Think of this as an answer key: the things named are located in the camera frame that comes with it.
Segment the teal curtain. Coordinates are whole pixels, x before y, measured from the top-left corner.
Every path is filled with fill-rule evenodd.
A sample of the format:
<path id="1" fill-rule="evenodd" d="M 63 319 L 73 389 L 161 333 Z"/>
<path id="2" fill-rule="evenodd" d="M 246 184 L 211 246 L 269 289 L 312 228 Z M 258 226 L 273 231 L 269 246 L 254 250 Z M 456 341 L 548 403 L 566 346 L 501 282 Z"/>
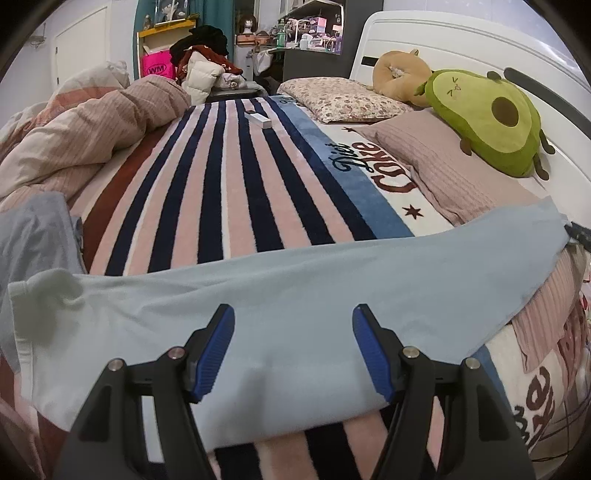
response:
<path id="1" fill-rule="evenodd" d="M 190 13 L 197 13 L 199 25 L 211 25 L 220 29 L 233 42 L 235 35 L 235 2 L 232 0 L 189 0 L 187 2 Z M 150 15 L 155 18 L 156 2 L 154 0 L 138 0 L 133 23 L 132 40 L 136 41 L 136 34 L 143 29 L 144 17 Z"/>

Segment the yellow cabinet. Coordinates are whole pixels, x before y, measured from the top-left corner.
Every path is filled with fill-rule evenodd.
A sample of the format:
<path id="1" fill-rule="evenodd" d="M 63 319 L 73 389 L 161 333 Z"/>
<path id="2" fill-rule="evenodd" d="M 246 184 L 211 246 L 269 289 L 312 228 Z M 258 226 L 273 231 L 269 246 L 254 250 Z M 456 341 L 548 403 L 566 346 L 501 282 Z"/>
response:
<path id="1" fill-rule="evenodd" d="M 195 21 L 175 20 L 158 24 L 150 29 L 139 31 L 136 34 L 136 60 L 138 77 L 140 74 L 140 59 L 143 55 L 168 50 L 177 41 L 189 35 L 189 30 L 195 26 Z"/>

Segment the pink ribbed pillow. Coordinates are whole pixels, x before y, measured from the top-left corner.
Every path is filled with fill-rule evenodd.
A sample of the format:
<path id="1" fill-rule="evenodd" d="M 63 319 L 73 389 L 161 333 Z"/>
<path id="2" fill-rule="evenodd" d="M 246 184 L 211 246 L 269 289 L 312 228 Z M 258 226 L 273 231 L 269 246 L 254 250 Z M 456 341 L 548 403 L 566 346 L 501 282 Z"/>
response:
<path id="1" fill-rule="evenodd" d="M 463 153 L 457 133 L 430 109 L 407 112 L 356 131 L 404 165 L 427 200 L 455 226 L 498 207 L 540 201 L 518 180 L 475 154 Z"/>

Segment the white remote control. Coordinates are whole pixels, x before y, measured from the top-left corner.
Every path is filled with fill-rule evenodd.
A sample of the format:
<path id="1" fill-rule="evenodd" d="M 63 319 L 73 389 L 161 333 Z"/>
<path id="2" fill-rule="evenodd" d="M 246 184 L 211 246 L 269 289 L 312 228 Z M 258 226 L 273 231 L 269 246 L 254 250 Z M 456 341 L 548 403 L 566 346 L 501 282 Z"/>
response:
<path id="1" fill-rule="evenodd" d="M 273 122 L 266 115 L 257 112 L 246 112 L 245 118 L 249 121 L 250 125 L 259 127 L 260 129 L 273 128 Z"/>

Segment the grey blue crumpled garment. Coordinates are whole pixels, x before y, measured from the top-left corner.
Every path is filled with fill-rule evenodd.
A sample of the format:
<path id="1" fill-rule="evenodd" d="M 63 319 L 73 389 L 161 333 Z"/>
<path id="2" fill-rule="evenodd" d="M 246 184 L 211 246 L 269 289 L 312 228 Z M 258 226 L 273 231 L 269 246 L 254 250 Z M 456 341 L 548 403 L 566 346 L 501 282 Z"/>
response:
<path id="1" fill-rule="evenodd" d="M 51 269 L 81 274 L 82 221 L 58 192 L 36 194 L 1 214 L 1 291 Z"/>

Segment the striped pink navy blanket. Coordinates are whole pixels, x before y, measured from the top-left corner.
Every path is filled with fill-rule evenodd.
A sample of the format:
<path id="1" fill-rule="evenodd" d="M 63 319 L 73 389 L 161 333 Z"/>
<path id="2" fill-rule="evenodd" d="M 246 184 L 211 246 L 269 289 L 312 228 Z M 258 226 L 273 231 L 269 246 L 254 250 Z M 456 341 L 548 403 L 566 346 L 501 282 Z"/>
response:
<path id="1" fill-rule="evenodd" d="M 246 112 L 266 115 L 260 129 Z M 379 145 L 318 128 L 284 99 L 200 106 L 113 153 L 66 204 L 93 275 L 139 275 L 284 248 L 451 226 Z M 541 475 L 581 438 L 590 405 L 588 307 L 569 308 L 575 261 L 480 357 L 501 384 Z"/>

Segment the mannequin head with wig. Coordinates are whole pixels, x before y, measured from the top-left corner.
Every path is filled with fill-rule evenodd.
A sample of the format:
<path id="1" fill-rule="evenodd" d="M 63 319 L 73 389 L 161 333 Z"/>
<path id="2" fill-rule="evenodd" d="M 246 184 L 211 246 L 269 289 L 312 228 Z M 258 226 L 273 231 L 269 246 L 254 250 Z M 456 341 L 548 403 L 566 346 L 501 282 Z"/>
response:
<path id="1" fill-rule="evenodd" d="M 259 29 L 259 23 L 256 16 L 252 14 L 245 14 L 240 16 L 238 20 L 238 34 L 239 35 L 253 35 Z"/>

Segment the white door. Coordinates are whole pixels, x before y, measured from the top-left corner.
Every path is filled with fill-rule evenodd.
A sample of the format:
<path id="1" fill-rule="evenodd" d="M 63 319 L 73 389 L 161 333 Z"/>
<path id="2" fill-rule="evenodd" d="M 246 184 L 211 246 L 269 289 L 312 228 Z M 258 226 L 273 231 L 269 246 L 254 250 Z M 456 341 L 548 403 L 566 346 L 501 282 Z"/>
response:
<path id="1" fill-rule="evenodd" d="M 110 5 L 103 3 L 80 15 L 53 37 L 54 90 L 83 70 L 110 59 L 110 10 Z"/>

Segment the light blue fleece pants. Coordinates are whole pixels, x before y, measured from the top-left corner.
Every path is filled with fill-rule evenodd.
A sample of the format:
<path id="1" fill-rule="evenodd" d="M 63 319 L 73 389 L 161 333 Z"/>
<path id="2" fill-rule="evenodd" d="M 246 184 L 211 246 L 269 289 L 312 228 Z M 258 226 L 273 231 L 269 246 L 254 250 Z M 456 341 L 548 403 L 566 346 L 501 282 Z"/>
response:
<path id="1" fill-rule="evenodd" d="M 382 406 L 353 337 L 359 304 L 434 360 L 475 353 L 548 279 L 568 241 L 565 223 L 544 199 L 415 238 L 126 277 L 48 270 L 7 287 L 1 350 L 23 397 L 66 430 L 109 360 L 153 360 L 228 304 L 235 334 L 195 416 L 207 450 L 249 443 Z"/>

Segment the pile of clothes on chair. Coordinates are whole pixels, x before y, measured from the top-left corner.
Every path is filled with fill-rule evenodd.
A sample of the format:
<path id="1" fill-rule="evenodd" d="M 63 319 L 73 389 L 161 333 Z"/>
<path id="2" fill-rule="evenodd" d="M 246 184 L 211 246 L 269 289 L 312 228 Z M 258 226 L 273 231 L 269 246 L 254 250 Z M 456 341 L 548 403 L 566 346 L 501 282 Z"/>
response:
<path id="1" fill-rule="evenodd" d="M 229 60 L 228 38 L 211 25 L 193 27 L 169 48 L 176 83 L 191 105 L 204 104 L 212 90 L 247 88 L 242 69 Z"/>

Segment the pink striped duvet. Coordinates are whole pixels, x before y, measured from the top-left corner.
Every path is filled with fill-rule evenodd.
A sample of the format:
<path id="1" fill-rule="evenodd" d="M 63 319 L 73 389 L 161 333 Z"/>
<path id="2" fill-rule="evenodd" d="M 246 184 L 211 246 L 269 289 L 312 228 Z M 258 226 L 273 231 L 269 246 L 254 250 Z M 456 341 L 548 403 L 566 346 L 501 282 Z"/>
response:
<path id="1" fill-rule="evenodd" d="M 75 196 L 114 152 L 189 106 L 190 97 L 174 81 L 148 75 L 132 82 L 123 62 L 79 72 L 1 128 L 1 210 L 44 192 Z"/>

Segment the pink shopping bag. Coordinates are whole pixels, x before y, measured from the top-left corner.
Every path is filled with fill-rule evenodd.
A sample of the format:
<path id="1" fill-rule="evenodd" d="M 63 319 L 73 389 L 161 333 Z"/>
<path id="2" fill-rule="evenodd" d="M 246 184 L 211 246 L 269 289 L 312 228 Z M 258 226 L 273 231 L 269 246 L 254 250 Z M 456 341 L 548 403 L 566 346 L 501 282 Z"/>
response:
<path id="1" fill-rule="evenodd" d="M 175 69 L 169 51 L 161 50 L 143 55 L 140 59 L 140 74 L 141 77 L 158 75 L 174 80 Z"/>

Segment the tan plush toy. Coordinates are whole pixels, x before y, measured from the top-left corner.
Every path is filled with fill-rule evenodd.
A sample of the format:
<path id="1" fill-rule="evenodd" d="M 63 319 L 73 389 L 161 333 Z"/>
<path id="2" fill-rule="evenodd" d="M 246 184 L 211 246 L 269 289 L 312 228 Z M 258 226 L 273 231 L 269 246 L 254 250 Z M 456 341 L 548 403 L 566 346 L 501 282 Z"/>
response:
<path id="1" fill-rule="evenodd" d="M 419 50 L 393 50 L 383 54 L 373 70 L 373 89 L 396 101 L 426 108 L 425 84 L 433 70 L 420 58 Z"/>

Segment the green avocado plush toy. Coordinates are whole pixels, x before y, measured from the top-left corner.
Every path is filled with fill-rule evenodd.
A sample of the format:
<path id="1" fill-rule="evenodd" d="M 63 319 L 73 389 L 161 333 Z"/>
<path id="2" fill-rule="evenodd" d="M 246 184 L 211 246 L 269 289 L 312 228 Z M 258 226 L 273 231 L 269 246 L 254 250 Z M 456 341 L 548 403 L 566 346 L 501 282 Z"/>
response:
<path id="1" fill-rule="evenodd" d="M 542 129 L 541 116 L 529 96 L 497 72 L 438 70 L 415 94 L 459 135 L 466 155 L 477 154 L 510 177 L 537 174 L 549 179 L 540 152 L 553 155 L 556 150 Z"/>

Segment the dark bookshelf with items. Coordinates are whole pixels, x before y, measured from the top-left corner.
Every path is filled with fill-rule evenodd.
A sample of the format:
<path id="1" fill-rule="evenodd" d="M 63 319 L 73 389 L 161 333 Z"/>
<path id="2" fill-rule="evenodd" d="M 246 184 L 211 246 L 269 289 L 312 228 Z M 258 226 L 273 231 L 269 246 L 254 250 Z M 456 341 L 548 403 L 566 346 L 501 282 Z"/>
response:
<path id="1" fill-rule="evenodd" d="M 283 81 L 349 77 L 363 26 L 381 1 L 290 1 L 276 24 L 273 59 Z"/>

